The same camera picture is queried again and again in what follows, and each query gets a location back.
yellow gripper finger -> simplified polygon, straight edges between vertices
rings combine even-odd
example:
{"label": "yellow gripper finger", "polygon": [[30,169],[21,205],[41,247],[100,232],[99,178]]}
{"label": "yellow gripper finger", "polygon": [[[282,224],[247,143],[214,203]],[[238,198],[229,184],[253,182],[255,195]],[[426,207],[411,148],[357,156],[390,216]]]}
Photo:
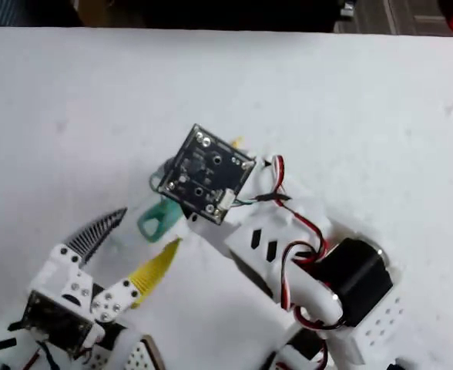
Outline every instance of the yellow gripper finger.
{"label": "yellow gripper finger", "polygon": [[131,280],[141,294],[141,297],[133,303],[131,308],[138,308],[144,301],[144,298],[151,294],[155,286],[161,282],[163,276],[165,276],[165,273],[172,264],[181,241],[181,238],[171,241],[163,248],[163,251],[160,254],[152,260],[147,261],[143,266],[129,275],[129,280]]}

white table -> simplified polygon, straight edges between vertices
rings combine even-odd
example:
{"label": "white table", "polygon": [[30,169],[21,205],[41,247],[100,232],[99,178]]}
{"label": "white table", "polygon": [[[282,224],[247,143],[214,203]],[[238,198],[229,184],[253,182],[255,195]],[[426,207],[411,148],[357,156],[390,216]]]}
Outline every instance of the white table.
{"label": "white table", "polygon": [[[146,195],[193,123],[284,154],[391,238],[410,315],[452,368],[453,39],[0,29],[0,315],[55,243]],[[170,369],[255,368],[287,322],[206,243],[139,317]]]}

robotic arm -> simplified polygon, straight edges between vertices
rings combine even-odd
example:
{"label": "robotic arm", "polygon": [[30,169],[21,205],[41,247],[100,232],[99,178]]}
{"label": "robotic arm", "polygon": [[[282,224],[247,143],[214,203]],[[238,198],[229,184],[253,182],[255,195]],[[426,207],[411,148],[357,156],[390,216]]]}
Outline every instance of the robotic arm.
{"label": "robotic arm", "polygon": [[[105,214],[52,249],[25,298],[0,321],[2,364],[23,370],[164,369],[153,339],[119,318],[154,288],[160,278],[151,274],[154,267],[168,267],[180,240],[107,289],[84,271],[125,214],[125,208]],[[42,354],[46,361],[38,360]]]}
{"label": "robotic arm", "polygon": [[[404,309],[392,246],[327,209],[285,170],[282,156],[247,155],[195,125],[158,191],[183,206],[195,233],[294,312],[299,332],[269,368],[325,368],[328,352],[340,370],[398,366],[390,343]],[[312,362],[319,349],[323,358]]]}
{"label": "robotic arm", "polygon": [[[192,231],[293,312],[285,345],[263,369],[322,369],[330,355],[339,370],[403,369],[393,345],[404,306],[392,245],[326,207],[289,176],[282,156],[244,153],[195,125],[156,190],[180,204]],[[2,363],[46,368],[36,362],[44,352],[51,370],[164,368],[153,340],[120,319],[157,284],[153,264],[166,270],[181,240],[107,289],[84,271],[125,214],[106,214],[53,248],[0,322]]]}

cable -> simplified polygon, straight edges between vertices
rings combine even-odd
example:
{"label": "cable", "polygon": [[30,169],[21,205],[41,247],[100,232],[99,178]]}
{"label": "cable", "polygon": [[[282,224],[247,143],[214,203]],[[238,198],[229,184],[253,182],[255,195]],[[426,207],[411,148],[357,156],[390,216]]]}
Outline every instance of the cable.
{"label": "cable", "polygon": [[295,320],[297,320],[304,328],[310,330],[334,330],[341,328],[345,323],[345,320],[343,318],[340,318],[335,324],[332,325],[325,325],[322,321],[314,322],[307,320],[302,314],[301,306],[294,307],[294,317]]}
{"label": "cable", "polygon": [[307,226],[317,235],[317,238],[319,238],[319,250],[317,252],[316,261],[319,261],[321,258],[323,258],[326,255],[329,246],[327,244],[327,241],[324,239],[324,236],[322,234],[322,231],[320,231],[320,228],[317,227],[311,221],[309,221],[307,218],[296,212],[295,210],[292,210],[291,208],[286,206],[284,203],[281,203],[280,207],[290,211],[295,216],[295,218],[297,218],[302,224]]}
{"label": "cable", "polygon": [[[322,340],[322,349],[323,357],[320,360],[319,366],[316,367],[316,370],[324,370],[327,366],[327,362],[329,360],[329,351],[327,349],[327,343],[325,340]],[[291,368],[288,367],[287,364],[284,362],[277,362],[276,367],[279,368],[280,370],[291,370]]]}
{"label": "cable", "polygon": [[39,354],[39,351],[37,350],[35,352],[35,354],[29,359],[29,361],[26,363],[25,367],[23,368],[23,370],[29,370],[30,368],[32,368],[33,364],[36,362],[36,360],[38,360],[40,357],[40,354]]}
{"label": "cable", "polygon": [[327,360],[329,359],[329,351],[327,350],[327,343],[325,340],[322,341],[322,353],[323,353],[322,360],[319,366],[317,366],[316,370],[323,370],[327,366]]}
{"label": "cable", "polygon": [[309,247],[310,252],[312,253],[312,257],[306,257],[304,260],[307,261],[315,261],[317,253],[312,245],[310,245],[305,240],[296,240],[289,243],[282,254],[281,257],[281,307],[282,309],[289,311],[290,310],[290,285],[288,284],[288,280],[285,277],[285,266],[287,264],[288,254],[299,245],[304,245]]}
{"label": "cable", "polygon": [[36,341],[36,343],[40,346],[40,348],[44,351],[47,361],[50,365],[50,370],[60,370],[60,367],[55,363],[54,358],[52,357],[52,353],[50,353],[49,347],[43,341]]}

circuit board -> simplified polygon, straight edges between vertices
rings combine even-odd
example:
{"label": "circuit board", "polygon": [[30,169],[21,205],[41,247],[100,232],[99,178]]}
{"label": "circuit board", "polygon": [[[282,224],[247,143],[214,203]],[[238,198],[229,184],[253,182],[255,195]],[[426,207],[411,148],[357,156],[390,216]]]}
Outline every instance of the circuit board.
{"label": "circuit board", "polygon": [[158,191],[207,220],[221,224],[254,165],[255,159],[194,125]]}

